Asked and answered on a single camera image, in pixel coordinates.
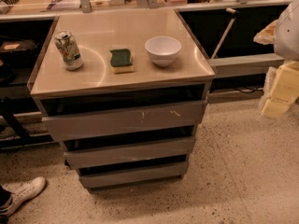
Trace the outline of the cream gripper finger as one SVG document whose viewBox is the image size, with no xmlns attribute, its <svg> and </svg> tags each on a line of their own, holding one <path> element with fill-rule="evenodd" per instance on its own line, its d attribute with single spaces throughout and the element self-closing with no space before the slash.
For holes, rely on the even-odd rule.
<svg viewBox="0 0 299 224">
<path fill-rule="evenodd" d="M 266 73 L 260 114 L 279 119 L 299 98 L 299 62 L 286 62 L 279 68 L 270 67 Z"/>
</svg>

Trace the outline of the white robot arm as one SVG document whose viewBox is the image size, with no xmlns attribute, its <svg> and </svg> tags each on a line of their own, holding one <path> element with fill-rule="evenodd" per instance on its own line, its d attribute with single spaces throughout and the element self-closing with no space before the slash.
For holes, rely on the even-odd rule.
<svg viewBox="0 0 299 224">
<path fill-rule="evenodd" d="M 268 69 L 260 102 L 262 116 L 278 119 L 299 98 L 299 0 L 292 0 L 253 41 L 272 44 L 276 55 L 284 59 L 279 68 Z"/>
</svg>

